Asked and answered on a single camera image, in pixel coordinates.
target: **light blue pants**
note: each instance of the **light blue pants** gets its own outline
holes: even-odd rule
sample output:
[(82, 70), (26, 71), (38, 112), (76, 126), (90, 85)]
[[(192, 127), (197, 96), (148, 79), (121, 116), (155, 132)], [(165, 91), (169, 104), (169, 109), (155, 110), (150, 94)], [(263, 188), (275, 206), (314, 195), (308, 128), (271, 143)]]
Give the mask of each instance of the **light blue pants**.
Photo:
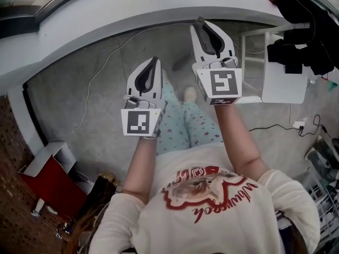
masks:
[(157, 155), (213, 142), (223, 142), (219, 125), (196, 104), (187, 102), (181, 104), (166, 76), (163, 78), (162, 99), (168, 103), (160, 125)]

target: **concrete floor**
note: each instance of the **concrete floor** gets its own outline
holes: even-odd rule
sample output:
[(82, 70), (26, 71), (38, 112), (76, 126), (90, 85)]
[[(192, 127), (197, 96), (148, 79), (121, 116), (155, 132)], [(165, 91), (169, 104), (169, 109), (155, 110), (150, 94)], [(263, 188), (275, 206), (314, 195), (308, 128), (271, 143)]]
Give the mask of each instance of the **concrete floor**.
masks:
[[(239, 45), (242, 31), (263, 28), (262, 25), (215, 22)], [(29, 95), (38, 121), (49, 141), (63, 137), (77, 127), (85, 112), (88, 82), (102, 67), (107, 56), (139, 31), (122, 34), (78, 50), (57, 61), (28, 82)], [(263, 50), (263, 39), (246, 41), (246, 50)], [(115, 52), (105, 68), (94, 79), (88, 99), (87, 115), (81, 128), (67, 136), (67, 142), (77, 159), (77, 168), (95, 180), (100, 171), (110, 171), (124, 179), (137, 138), (122, 135), (120, 109), (124, 107), (126, 81), (129, 74), (143, 61), (157, 56), (174, 85), (179, 97), (186, 86), (193, 85), (191, 57), (182, 69), (173, 71), (173, 63), (192, 49), (189, 26), (171, 25), (145, 31)], [(249, 65), (246, 81), (253, 86), (262, 83), (261, 70)], [(321, 123), (332, 136), (339, 134), (339, 89), (327, 92), (327, 82), (319, 79), (310, 85), (302, 104), (292, 104), (292, 121), (307, 117), (305, 131), (314, 132), (312, 121), (321, 115)], [(214, 110), (200, 93), (197, 104), (216, 119)], [(238, 108), (249, 129), (281, 124), (289, 127), (289, 104), (242, 104)], [(299, 137), (297, 130), (279, 127), (252, 132), (264, 161), (296, 177), (307, 169), (304, 154), (316, 136)]]

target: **hair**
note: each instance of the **hair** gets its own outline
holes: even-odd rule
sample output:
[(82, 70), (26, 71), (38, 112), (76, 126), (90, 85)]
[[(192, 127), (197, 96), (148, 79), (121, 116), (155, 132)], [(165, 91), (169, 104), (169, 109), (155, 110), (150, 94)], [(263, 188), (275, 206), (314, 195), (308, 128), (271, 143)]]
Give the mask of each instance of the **hair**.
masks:
[(291, 241), (292, 241), (292, 248), (291, 248), (292, 254), (308, 254), (308, 250), (307, 250), (305, 240), (302, 237), (300, 231), (293, 224), (293, 222), (292, 222)]
[(106, 205), (109, 204), (118, 185), (119, 181), (115, 179), (113, 174), (99, 174), (84, 205), (77, 215), (74, 216), (75, 223), (71, 227), (72, 233), (67, 242), (63, 242), (61, 253), (76, 254), (80, 247), (79, 240), (81, 235), (84, 234), (84, 232), (89, 232), (90, 236), (83, 249), (84, 252), (82, 251), (82, 253), (88, 253), (90, 241), (102, 220), (107, 208)]

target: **graphic print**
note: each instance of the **graphic print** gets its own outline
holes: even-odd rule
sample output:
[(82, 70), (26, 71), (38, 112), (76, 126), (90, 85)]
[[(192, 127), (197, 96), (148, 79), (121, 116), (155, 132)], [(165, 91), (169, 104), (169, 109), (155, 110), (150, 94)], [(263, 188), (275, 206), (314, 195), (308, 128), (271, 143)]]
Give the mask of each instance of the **graphic print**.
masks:
[(244, 176), (209, 166), (178, 171), (176, 181), (162, 192), (169, 210), (194, 207), (197, 223), (204, 214), (226, 211), (236, 207), (241, 201), (251, 202), (249, 192), (254, 188), (258, 186), (248, 182)]
[(212, 70), (210, 74), (212, 95), (238, 94), (237, 81), (233, 70)]
[(129, 111), (127, 133), (148, 134), (149, 111)]

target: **white cable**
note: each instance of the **white cable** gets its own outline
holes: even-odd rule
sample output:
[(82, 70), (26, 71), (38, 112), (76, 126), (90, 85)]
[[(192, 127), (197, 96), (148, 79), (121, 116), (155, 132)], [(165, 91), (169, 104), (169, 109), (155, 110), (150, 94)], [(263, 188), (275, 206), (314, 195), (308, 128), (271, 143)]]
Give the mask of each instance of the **white cable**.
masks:
[(64, 137), (61, 137), (61, 138), (53, 138), (53, 140), (64, 139), (64, 138), (66, 138), (67, 136), (73, 134), (75, 130), (77, 130), (77, 129), (79, 129), (79, 128), (81, 127), (81, 125), (83, 124), (84, 118), (85, 118), (85, 116), (86, 116), (86, 114), (87, 114), (87, 101), (88, 101), (88, 98), (90, 97), (91, 83), (92, 83), (92, 81), (94, 80), (94, 78), (97, 77), (97, 75), (103, 70), (103, 68), (106, 66), (106, 64), (107, 64), (107, 62), (108, 62), (108, 60), (109, 60), (109, 58), (110, 58), (116, 51), (118, 51), (118, 50), (120, 50), (122, 47), (124, 47), (124, 46), (127, 44), (127, 42), (129, 42), (131, 39), (133, 39), (133, 38), (136, 37), (137, 35), (142, 34), (142, 33), (146, 32), (146, 31), (148, 31), (148, 30), (155, 29), (155, 28), (160, 28), (160, 27), (167, 27), (167, 26), (172, 26), (172, 25), (178, 25), (178, 24), (189, 25), (189, 23), (173, 23), (173, 24), (168, 24), (168, 25), (163, 25), (163, 26), (155, 26), (155, 27), (153, 27), (153, 28), (148, 28), (148, 29), (142, 30), (142, 31), (140, 31), (139, 33), (137, 33), (137, 34), (131, 36), (131, 37), (130, 37), (130, 38), (129, 38), (122, 46), (120, 46), (120, 47), (118, 47), (117, 49), (115, 49), (114, 51), (112, 51), (112, 52), (108, 55), (108, 57), (106, 58), (106, 61), (105, 61), (104, 65), (103, 65), (103, 66), (101, 67), (101, 69), (100, 69), (100, 70), (92, 77), (91, 81), (88, 83), (88, 92), (87, 92), (87, 97), (86, 97), (86, 101), (85, 101), (85, 113), (84, 113), (84, 115), (83, 115), (83, 117), (82, 117), (82, 119), (81, 119), (81, 121), (80, 121), (80, 124), (79, 124), (77, 127), (75, 127), (75, 128), (72, 130), (71, 133), (68, 133), (68, 134), (66, 134)]
[[(240, 50), (240, 47), (238, 45), (236, 45), (234, 41), (232, 41), (232, 42), (233, 42), (234, 46)], [(260, 51), (260, 52), (247, 52), (247, 51), (245, 51), (245, 52), (249, 53), (250, 55), (259, 55), (260, 53), (265, 52), (265, 49), (263, 51)]]
[(90, 178), (88, 178), (85, 174), (81, 173), (79, 170), (76, 169), (76, 167), (74, 167), (75, 171), (78, 172), (79, 174), (83, 175), (84, 177), (87, 178), (87, 181), (90, 181)]
[(221, 62), (221, 60), (215, 60), (215, 61), (212, 61), (212, 62), (210, 62), (210, 63), (208, 63), (208, 64), (206, 64), (206, 65), (204, 65), (202, 68), (203, 69), (210, 69), (211, 68), (211, 64), (212, 63), (215, 63), (215, 62)]

